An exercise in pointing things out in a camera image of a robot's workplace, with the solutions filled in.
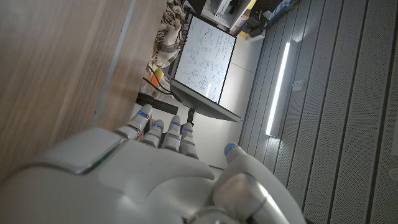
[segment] gray wall panel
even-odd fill
[[[254,156],[254,153],[256,152],[262,119],[264,117],[264,111],[266,109],[269,90],[271,87],[272,79],[274,77],[274,71],[277,64],[279,50],[281,48],[280,42],[282,41],[282,36],[285,29],[285,21],[286,21],[286,16],[282,17],[278,21],[278,25],[276,28],[274,43],[272,44],[271,55],[269,57],[268,67],[266,70],[266,77],[264,79],[264,83],[262,84],[262,90],[260,92],[260,99],[257,106],[256,117],[254,118],[254,124],[249,140],[248,154],[251,156]]]
[[[278,55],[278,59],[276,61],[276,66],[275,66],[275,71],[274,71],[275,77],[277,77],[279,74],[280,65],[282,63],[282,57],[283,57],[284,50],[285,50],[285,43],[290,42],[290,40],[292,39],[292,32],[293,32],[293,28],[294,28],[296,15],[297,15],[297,7],[294,7],[287,14],[284,34],[282,36],[282,41],[280,42],[279,55]],[[273,79],[273,85],[276,84],[276,80],[277,80],[277,78]],[[257,142],[256,154],[255,154],[255,157],[258,157],[258,160],[260,162],[264,161],[264,157],[266,155],[266,149],[267,149],[267,143],[268,143],[268,136],[266,135],[268,116],[269,116],[269,109],[267,109],[265,111],[265,113],[263,113],[262,119],[260,119],[260,122],[262,122],[262,124],[261,124],[261,129],[260,129],[260,133],[259,133],[259,139]]]
[[[278,138],[269,137],[267,156],[264,159],[264,165],[271,172],[275,170],[275,163],[278,153],[280,140]]]
[[[264,78],[266,75],[268,60],[269,60],[269,57],[271,54],[272,43],[274,42],[276,27],[277,27],[277,24],[272,26],[268,31],[269,36],[267,39],[266,47],[264,49],[264,56],[262,58],[262,61],[260,62],[261,67],[258,70],[258,74],[257,74],[258,80],[256,83],[256,88],[253,93],[251,109],[249,110],[248,118],[246,121],[246,130],[244,132],[243,139],[242,139],[242,145],[241,145],[242,149],[245,150],[246,152],[248,151],[249,140],[250,140],[250,136],[252,133],[252,127],[254,124],[254,117],[256,116],[257,106],[259,104],[260,92],[262,90],[262,84],[264,83]]]
[[[297,20],[292,35],[292,39],[301,44],[297,69],[295,71],[295,80],[308,80],[312,64],[313,51],[318,35],[317,26],[319,26],[320,23],[322,8],[323,1],[319,0],[313,0],[311,2],[302,1],[298,7]],[[282,133],[277,164],[274,171],[275,176],[284,185],[287,185],[287,180],[289,178],[289,170],[294,151],[297,130],[299,128],[304,97],[305,90],[292,92],[290,95],[290,102],[285,120],[285,128]]]
[[[365,5],[344,0],[304,208],[314,223],[328,222]]]
[[[264,158],[311,223],[398,223],[398,182],[388,174],[398,168],[398,156],[391,155],[398,114],[398,0],[302,0],[293,9],[297,16],[288,12],[281,41],[274,41],[277,25],[268,30],[272,42],[261,59],[266,66],[257,68],[263,76],[248,109],[251,124],[242,133],[246,148],[250,137],[256,139],[250,142],[257,144],[255,158]],[[282,135],[273,138],[264,134],[265,100],[274,86],[269,74],[273,69],[275,80],[281,43],[293,21],[294,80],[305,84],[290,94]],[[271,89],[269,96],[265,89]],[[253,128],[257,121],[261,127]]]
[[[384,135],[381,144],[379,168],[374,191],[373,207],[370,223],[398,223],[398,181],[389,177],[390,169],[398,167],[398,156],[392,156],[392,139],[396,125],[398,110],[398,39],[390,94],[387,104],[387,114],[384,123]]]
[[[302,119],[297,135],[287,188],[301,207],[303,207],[305,202],[307,182],[318,136],[318,125],[322,115],[331,60],[335,49],[342,2],[342,0],[325,2],[325,10],[322,14]]]
[[[246,111],[245,117],[244,117],[244,122],[243,122],[243,126],[242,126],[242,134],[241,134],[241,136],[239,138],[239,142],[238,142],[238,144],[240,146],[242,145],[244,133],[246,132],[246,128],[247,128],[247,124],[248,124],[247,119],[248,119],[249,113],[251,112],[251,105],[252,105],[252,101],[253,101],[253,98],[254,98],[254,92],[256,91],[256,87],[257,87],[257,83],[258,83],[258,79],[259,79],[259,70],[261,68],[262,59],[264,58],[264,51],[266,49],[268,36],[269,36],[269,32],[266,32],[266,36],[265,36],[265,38],[263,40],[263,43],[262,43],[262,48],[261,48],[261,52],[260,52],[258,65],[257,65],[257,68],[256,68],[256,74],[254,76],[254,81],[253,81],[253,85],[252,85],[252,92],[250,93],[250,97],[249,97],[248,108],[247,108],[247,111]]]
[[[366,222],[396,4],[396,1],[368,2],[331,223]]]

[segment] fluorescent light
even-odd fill
[[[286,66],[286,61],[287,61],[287,55],[289,54],[289,47],[290,47],[290,43],[286,43],[284,56],[282,58],[282,63],[280,65],[278,80],[276,82],[274,99],[272,100],[271,111],[270,111],[269,117],[268,117],[266,135],[271,135],[271,127],[272,127],[272,123],[274,122],[275,110],[276,110],[276,105],[278,104],[280,86],[282,85],[282,80],[283,80],[284,73],[285,73],[285,66]]]

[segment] whiteboard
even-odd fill
[[[216,103],[236,38],[192,16],[174,79]]]

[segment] shelf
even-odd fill
[[[221,24],[230,29],[231,25],[234,22],[234,15],[231,15],[229,13],[224,13],[224,15],[216,14],[215,12],[217,11],[219,3],[220,1],[215,0],[212,0],[211,4],[207,4],[206,2],[201,12],[201,15],[215,23]]]
[[[216,13],[218,5],[221,0],[211,0],[211,3],[206,2],[201,15],[215,23],[221,24],[227,28],[232,28],[239,21],[244,12],[248,9],[250,2],[253,0],[240,0],[234,14],[225,12],[224,15]]]

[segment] box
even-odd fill
[[[250,12],[251,12],[251,10],[250,9],[247,9],[245,12],[244,12],[244,14],[242,15],[242,19],[244,19],[244,20],[247,20],[247,19],[249,19],[249,17],[250,17]]]
[[[249,35],[250,35],[251,37],[255,37],[255,36],[260,35],[260,34],[262,33],[262,31],[264,31],[264,27],[265,27],[265,25],[266,25],[266,22],[267,22],[266,17],[263,16],[263,15],[261,15],[261,22],[260,22],[260,24],[259,24],[257,27],[252,28],[252,29],[250,30],[250,32],[249,32]]]
[[[256,27],[261,22],[263,10],[260,7],[254,5],[254,7],[250,11],[250,17],[248,18],[248,24],[252,27]]]
[[[249,33],[251,31],[252,27],[249,24],[246,24],[246,27],[242,29],[242,32]]]

